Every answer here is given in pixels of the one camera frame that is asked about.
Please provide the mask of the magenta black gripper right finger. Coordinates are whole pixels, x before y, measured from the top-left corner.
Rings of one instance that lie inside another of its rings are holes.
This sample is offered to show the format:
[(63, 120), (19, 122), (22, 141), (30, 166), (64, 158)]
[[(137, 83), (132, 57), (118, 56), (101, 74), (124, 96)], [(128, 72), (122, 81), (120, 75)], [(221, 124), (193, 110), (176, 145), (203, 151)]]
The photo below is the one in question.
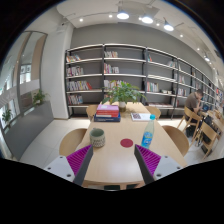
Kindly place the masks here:
[(140, 145), (135, 145), (134, 155), (138, 161), (144, 183), (152, 183), (154, 181), (153, 175), (161, 156)]

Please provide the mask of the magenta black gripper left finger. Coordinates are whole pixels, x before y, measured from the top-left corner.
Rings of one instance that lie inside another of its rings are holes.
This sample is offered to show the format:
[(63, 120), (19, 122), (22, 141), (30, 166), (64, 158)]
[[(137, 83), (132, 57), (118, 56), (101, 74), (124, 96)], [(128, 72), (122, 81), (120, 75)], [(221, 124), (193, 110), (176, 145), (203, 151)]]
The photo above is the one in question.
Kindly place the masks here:
[(93, 146), (88, 145), (66, 157), (74, 175), (74, 183), (81, 186), (84, 181), (90, 160), (93, 156)]

